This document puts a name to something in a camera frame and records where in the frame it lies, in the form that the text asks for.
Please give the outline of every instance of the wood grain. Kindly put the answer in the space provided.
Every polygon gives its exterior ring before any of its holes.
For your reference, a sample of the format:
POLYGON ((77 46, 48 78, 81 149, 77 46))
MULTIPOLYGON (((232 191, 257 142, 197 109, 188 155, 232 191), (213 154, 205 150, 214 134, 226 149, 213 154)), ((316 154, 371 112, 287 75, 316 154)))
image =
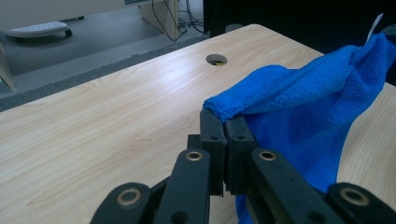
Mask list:
MULTIPOLYGON (((199 132, 205 99, 261 66, 299 68, 320 55, 250 25, 0 113, 0 223, 89 223, 116 186, 152 187, 170 175, 187 135, 199 132), (228 62, 210 65, 205 58, 213 53, 228 62)), ((370 175, 361 178, 371 169, 365 163, 374 162, 377 174, 391 166, 394 150, 368 154, 360 145, 369 144, 363 135, 376 134, 373 144, 390 139, 394 146, 394 94, 387 86, 367 112, 371 115, 365 113, 352 127, 340 180, 372 183, 370 175), (376 110, 382 116, 373 115, 376 110)), ((394 177, 378 175, 373 181, 369 189, 394 206, 388 198, 394 197, 389 184, 394 177)), ((233 196, 213 198, 210 218, 211 223, 236 223, 233 196)))

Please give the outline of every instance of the white object on floor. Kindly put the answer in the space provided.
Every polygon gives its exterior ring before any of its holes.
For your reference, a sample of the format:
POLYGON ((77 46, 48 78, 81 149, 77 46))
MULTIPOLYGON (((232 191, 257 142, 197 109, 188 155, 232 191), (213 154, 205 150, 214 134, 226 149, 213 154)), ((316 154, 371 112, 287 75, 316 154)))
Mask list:
POLYGON ((53 35, 58 32, 65 32, 67 36, 72 36, 72 31, 69 29, 66 23, 60 21, 52 21, 42 23, 38 25, 25 26, 22 28, 12 29, 6 31, 7 35, 14 37, 41 37, 47 35, 53 35))

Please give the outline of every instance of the cable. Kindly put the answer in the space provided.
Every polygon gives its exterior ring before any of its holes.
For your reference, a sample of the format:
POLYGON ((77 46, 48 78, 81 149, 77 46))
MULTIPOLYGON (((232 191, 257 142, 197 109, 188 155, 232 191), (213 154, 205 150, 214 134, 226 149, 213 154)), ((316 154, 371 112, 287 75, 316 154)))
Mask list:
POLYGON ((165 30, 163 24, 161 23, 160 19, 159 19, 158 16, 157 16, 157 13, 155 12, 155 9, 154 9, 154 0, 151 0, 152 12, 153 12, 153 14, 154 14, 154 16, 155 16, 157 22, 158 22, 158 23, 161 25, 161 27, 163 28, 163 31, 165 32, 165 35, 166 35, 172 42, 178 41, 178 40, 179 40, 184 34, 186 34, 186 33, 188 33, 189 35, 194 36, 194 37, 202 37, 202 36, 206 35, 203 31, 199 30, 199 29, 196 27, 196 26, 203 26, 203 25, 204 25, 204 19, 196 20, 196 19, 193 17, 193 15, 192 15, 192 13, 191 13, 191 9, 190 9, 190 0, 186 0, 186 7, 187 7, 187 10, 181 10, 181 11, 179 11, 179 12, 185 12, 185 13, 187 13, 187 16, 188 16, 188 18, 189 18, 189 22, 185 22, 185 21, 183 21, 182 19, 178 18, 178 19, 181 21, 181 23, 176 22, 175 16, 172 14, 172 11, 171 11, 170 7, 169 7, 168 4, 166 3, 166 0, 163 0, 163 2, 165 3, 165 5, 166 5, 166 7, 167 7, 167 9, 168 9, 168 11, 169 11, 171 17, 172 17, 172 20, 173 20, 173 22, 174 22, 175 27, 176 27, 176 28, 178 29, 178 31, 181 33, 181 34, 179 35, 178 38, 176 38, 176 39, 171 38, 171 36, 170 36, 170 35, 167 33, 167 31, 165 30), (186 28, 186 30, 184 30, 184 31, 180 30, 180 28, 183 27, 183 26, 186 28), (191 31, 191 28, 190 28, 190 27, 193 27, 194 30, 196 30, 196 31, 198 31, 199 33, 201 33, 201 35, 195 35, 195 34, 191 31))

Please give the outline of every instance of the wooden desk surface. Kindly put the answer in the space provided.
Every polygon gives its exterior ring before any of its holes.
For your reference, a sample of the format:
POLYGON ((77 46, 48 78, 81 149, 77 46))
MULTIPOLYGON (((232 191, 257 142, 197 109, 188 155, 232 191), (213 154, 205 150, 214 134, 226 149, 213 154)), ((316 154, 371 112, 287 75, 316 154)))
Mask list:
MULTIPOLYGON (((0 223, 89 223, 116 186, 170 174, 206 98, 261 66, 319 55, 250 25, 0 113, 0 223), (228 63, 208 64, 213 53, 228 63)), ((354 123, 339 172, 393 208, 395 110, 387 85, 354 123)), ((237 223, 233 196, 212 197, 210 221, 237 223)))

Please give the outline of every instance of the blue microfiber cloth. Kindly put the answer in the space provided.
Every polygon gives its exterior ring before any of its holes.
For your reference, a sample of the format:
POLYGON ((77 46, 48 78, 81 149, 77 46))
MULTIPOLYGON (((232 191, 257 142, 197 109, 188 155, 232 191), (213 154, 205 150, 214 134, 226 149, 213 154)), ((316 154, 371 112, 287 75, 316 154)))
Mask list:
MULTIPOLYGON (((335 183, 348 130, 384 87, 396 47, 384 34, 361 48, 345 46, 301 69, 268 65, 204 107, 224 122, 244 115, 261 147, 280 152, 314 188, 335 183)), ((236 197, 240 223, 251 223, 245 196, 236 197)))

